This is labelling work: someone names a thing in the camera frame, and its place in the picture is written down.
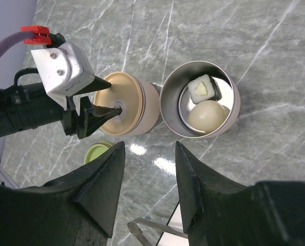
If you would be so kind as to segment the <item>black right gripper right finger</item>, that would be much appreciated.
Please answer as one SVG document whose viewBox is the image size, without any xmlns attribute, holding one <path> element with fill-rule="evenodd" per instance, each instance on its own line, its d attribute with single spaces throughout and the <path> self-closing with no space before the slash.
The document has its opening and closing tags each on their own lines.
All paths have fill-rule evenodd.
<svg viewBox="0 0 305 246">
<path fill-rule="evenodd" d="M 244 186 L 176 143 L 183 231 L 190 245 L 305 245 L 305 181 Z"/>
</svg>

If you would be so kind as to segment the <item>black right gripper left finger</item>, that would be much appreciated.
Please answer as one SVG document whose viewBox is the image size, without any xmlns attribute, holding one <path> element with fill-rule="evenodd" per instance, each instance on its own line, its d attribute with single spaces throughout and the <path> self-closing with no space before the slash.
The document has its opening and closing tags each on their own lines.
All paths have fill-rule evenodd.
<svg viewBox="0 0 305 246">
<path fill-rule="evenodd" d="M 0 184 L 0 245 L 106 245 L 113 235 L 125 144 L 43 186 Z"/>
</svg>

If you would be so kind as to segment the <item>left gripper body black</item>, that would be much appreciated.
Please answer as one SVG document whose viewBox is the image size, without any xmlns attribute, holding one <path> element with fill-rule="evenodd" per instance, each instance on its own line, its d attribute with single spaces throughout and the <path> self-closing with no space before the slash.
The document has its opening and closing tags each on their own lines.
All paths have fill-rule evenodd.
<svg viewBox="0 0 305 246">
<path fill-rule="evenodd" d="M 21 86 L 18 79 L 24 75 L 37 74 L 36 68 L 26 68 L 14 76 L 14 84 L 0 88 L 0 137 L 29 129 L 36 129 L 60 121 L 66 135 L 77 135 L 79 139 L 91 135 L 88 127 L 89 115 L 81 110 L 77 115 L 71 97 L 67 98 L 67 109 L 46 95 L 42 83 Z"/>
</svg>

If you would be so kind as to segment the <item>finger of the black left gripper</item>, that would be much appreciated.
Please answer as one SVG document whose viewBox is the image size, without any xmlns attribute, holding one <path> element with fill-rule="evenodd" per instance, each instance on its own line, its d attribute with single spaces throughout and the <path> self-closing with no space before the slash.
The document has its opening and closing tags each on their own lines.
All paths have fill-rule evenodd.
<svg viewBox="0 0 305 246">
<path fill-rule="evenodd" d="M 74 93 L 73 95 L 81 95 L 85 93 L 96 92 L 96 91 L 108 89 L 111 86 L 112 84 L 110 82 L 95 76 L 94 80 L 89 85 L 79 90 L 78 92 Z"/>
<path fill-rule="evenodd" d="M 108 120 L 120 115 L 121 108 L 108 108 L 96 106 L 91 103 L 88 96 L 84 98 L 84 129 L 85 136 L 92 135 Z"/>
</svg>

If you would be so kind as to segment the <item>beige round lunch box lid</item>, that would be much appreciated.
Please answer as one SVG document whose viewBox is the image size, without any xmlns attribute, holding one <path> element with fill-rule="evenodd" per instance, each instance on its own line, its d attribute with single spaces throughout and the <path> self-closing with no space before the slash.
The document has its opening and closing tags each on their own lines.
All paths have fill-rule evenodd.
<svg viewBox="0 0 305 246">
<path fill-rule="evenodd" d="M 94 104 L 122 112 L 108 120 L 101 127 L 110 135 L 125 135 L 129 133 L 140 119 L 143 109 L 143 93 L 138 81 L 125 72 L 114 72 L 104 80 L 111 84 L 105 90 L 97 91 Z"/>
</svg>

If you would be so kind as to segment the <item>green round lunch box lid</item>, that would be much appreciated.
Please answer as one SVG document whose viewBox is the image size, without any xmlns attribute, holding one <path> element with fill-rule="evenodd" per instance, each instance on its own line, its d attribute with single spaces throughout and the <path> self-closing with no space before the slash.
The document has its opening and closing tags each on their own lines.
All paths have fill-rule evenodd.
<svg viewBox="0 0 305 246">
<path fill-rule="evenodd" d="M 87 164 L 91 162 L 92 160 L 98 158 L 100 155 L 102 155 L 104 152 L 106 152 L 108 149 L 110 149 L 113 146 L 110 142 L 98 142 L 93 144 L 86 152 L 84 157 L 84 164 Z"/>
</svg>

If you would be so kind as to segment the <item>metal serving tongs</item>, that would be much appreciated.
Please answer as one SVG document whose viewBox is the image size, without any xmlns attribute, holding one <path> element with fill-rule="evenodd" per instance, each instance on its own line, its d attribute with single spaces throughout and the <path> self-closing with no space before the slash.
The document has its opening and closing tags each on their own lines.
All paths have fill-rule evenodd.
<svg viewBox="0 0 305 246">
<path fill-rule="evenodd" d="M 189 245 L 188 236 L 181 230 L 170 227 L 167 224 L 158 223 L 152 220 L 138 217 L 127 223 L 129 232 L 136 237 L 141 245 L 152 246 L 153 244 L 145 237 L 139 225 L 146 226 L 155 231 L 161 231 L 160 240 L 155 245 Z"/>
</svg>

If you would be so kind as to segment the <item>sushi roll piece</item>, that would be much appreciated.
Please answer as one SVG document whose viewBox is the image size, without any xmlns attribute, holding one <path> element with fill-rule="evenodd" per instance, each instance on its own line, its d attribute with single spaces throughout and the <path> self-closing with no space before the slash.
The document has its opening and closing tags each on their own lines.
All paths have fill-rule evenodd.
<svg viewBox="0 0 305 246">
<path fill-rule="evenodd" d="M 210 75 L 204 74 L 187 85 L 192 102 L 197 105 L 206 100 L 218 101 L 222 98 L 218 84 Z"/>
</svg>

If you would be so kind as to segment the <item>white round bun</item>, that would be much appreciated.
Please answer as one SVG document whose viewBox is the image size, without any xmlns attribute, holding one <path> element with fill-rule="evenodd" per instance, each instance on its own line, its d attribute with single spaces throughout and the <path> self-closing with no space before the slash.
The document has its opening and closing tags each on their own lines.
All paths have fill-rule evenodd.
<svg viewBox="0 0 305 246">
<path fill-rule="evenodd" d="M 190 111 L 188 123 L 195 130 L 209 134 L 224 123 L 229 113 L 227 107 L 216 101 L 206 100 Z"/>
</svg>

